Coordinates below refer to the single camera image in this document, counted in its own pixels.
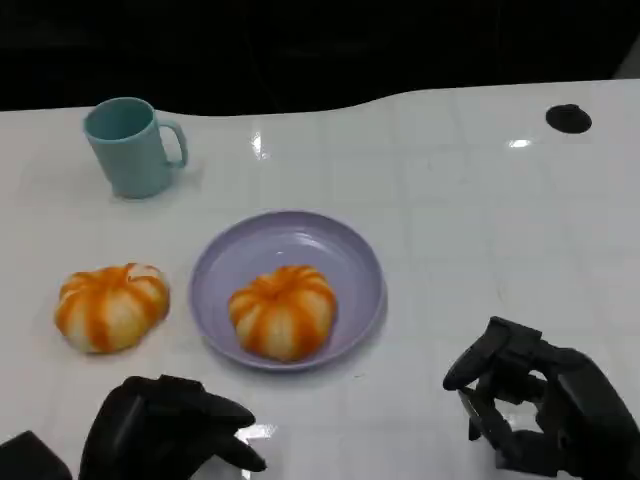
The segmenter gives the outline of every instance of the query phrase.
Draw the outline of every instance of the pumpkin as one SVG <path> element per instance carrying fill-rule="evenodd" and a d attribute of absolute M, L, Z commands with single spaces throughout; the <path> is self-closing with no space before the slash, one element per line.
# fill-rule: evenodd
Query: pumpkin
<path fill-rule="evenodd" d="M 229 300 L 240 345 L 283 362 L 302 359 L 327 340 L 336 298 L 326 278 L 308 265 L 260 275 Z"/>
<path fill-rule="evenodd" d="M 169 311 L 169 287 L 150 265 L 128 263 L 71 275 L 60 289 L 56 326 L 84 352 L 137 344 Z"/>

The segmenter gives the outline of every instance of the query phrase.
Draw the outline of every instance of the mug handle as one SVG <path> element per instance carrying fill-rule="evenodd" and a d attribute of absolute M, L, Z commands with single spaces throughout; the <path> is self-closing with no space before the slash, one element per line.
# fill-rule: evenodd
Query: mug handle
<path fill-rule="evenodd" d="M 180 145 L 180 153 L 182 158 L 179 162 L 167 162 L 170 167 L 173 168 L 184 168 L 187 166 L 187 161 L 189 160 L 189 150 L 187 149 L 187 137 L 184 136 L 184 132 L 182 131 L 182 127 L 178 122 L 174 122 L 173 120 L 158 120 L 158 125 L 160 127 L 170 128 L 178 139 L 178 144 Z"/>

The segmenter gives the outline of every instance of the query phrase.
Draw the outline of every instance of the black hole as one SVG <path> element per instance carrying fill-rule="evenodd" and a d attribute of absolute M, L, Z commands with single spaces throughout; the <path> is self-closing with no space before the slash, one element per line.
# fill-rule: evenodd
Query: black hole
<path fill-rule="evenodd" d="M 556 105 L 547 111 L 547 123 L 563 133 L 584 133 L 591 128 L 591 117 L 578 105 Z"/>

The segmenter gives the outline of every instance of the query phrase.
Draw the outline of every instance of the plate rim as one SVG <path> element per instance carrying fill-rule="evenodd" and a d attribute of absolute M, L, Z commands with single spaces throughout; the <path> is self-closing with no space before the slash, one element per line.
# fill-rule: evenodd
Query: plate rim
<path fill-rule="evenodd" d="M 216 342 L 214 342 L 211 338 L 209 338 L 209 335 L 205 333 L 204 328 L 201 325 L 201 319 L 196 313 L 194 285 L 196 283 L 196 277 L 198 276 L 198 271 L 200 270 L 201 265 L 203 264 L 204 257 L 214 247 L 216 243 L 220 242 L 224 237 L 232 233 L 234 230 L 242 228 L 247 223 L 251 223 L 260 218 L 277 216 L 282 214 L 298 214 L 298 215 L 302 214 L 302 215 L 310 215 L 313 217 L 319 217 L 325 221 L 328 220 L 330 222 L 334 222 L 340 225 L 342 228 L 348 230 L 352 235 L 355 235 L 366 246 L 366 248 L 369 250 L 369 253 L 374 260 L 376 275 L 380 281 L 380 287 L 382 291 L 380 294 L 380 298 L 378 299 L 378 302 L 376 304 L 375 312 L 373 314 L 373 320 L 371 320 L 367 324 L 366 328 L 364 328 L 362 332 L 360 332 L 360 334 L 355 336 L 353 340 L 351 340 L 349 343 L 344 345 L 342 348 L 320 358 L 315 358 L 315 355 L 313 355 L 310 359 L 305 359 L 305 360 L 294 362 L 294 363 L 264 364 L 264 363 L 261 363 L 261 358 L 259 356 L 256 356 L 256 359 L 241 357 L 239 355 L 236 355 L 232 352 L 225 350 L 224 348 L 219 346 Z M 222 356 L 226 357 L 229 360 L 233 360 L 234 362 L 237 362 L 239 364 L 242 364 L 254 369 L 258 369 L 258 370 L 268 370 L 272 372 L 275 372 L 275 371 L 293 372 L 293 371 L 307 370 L 310 368 L 316 368 L 316 367 L 321 367 L 323 365 L 326 365 L 338 359 L 339 357 L 349 353 L 351 350 L 356 348 L 360 343 L 362 343 L 375 330 L 375 327 L 380 325 L 386 319 L 386 314 L 387 314 L 386 310 L 387 310 L 387 304 L 388 304 L 387 292 L 388 292 L 387 282 L 385 281 L 384 272 L 382 270 L 382 266 L 380 265 L 380 261 L 378 260 L 378 256 L 376 255 L 375 251 L 373 250 L 373 247 L 369 244 L 369 242 L 367 242 L 367 240 L 362 235 L 360 235 L 355 229 L 351 228 L 349 225 L 345 224 L 344 222 L 341 222 L 340 220 L 336 220 L 335 218 L 329 217 L 321 213 L 311 212 L 307 210 L 274 210 L 274 211 L 259 213 L 257 215 L 253 215 L 251 217 L 240 220 L 232 224 L 231 226 L 225 228 L 222 232 L 216 235 L 202 250 L 200 255 L 198 255 L 198 258 L 191 270 L 191 277 L 189 279 L 188 296 L 189 296 L 189 311 L 191 313 L 191 318 L 196 323 L 200 336 L 203 337 L 207 345 L 213 348 L 217 353 L 221 354 Z"/>

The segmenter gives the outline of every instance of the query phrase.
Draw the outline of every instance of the dark background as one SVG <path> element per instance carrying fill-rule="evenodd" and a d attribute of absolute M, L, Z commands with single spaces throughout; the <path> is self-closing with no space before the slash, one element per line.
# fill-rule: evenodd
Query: dark background
<path fill-rule="evenodd" d="M 5 0 L 0 110 L 138 96 L 236 115 L 607 79 L 639 33 L 639 0 Z"/>

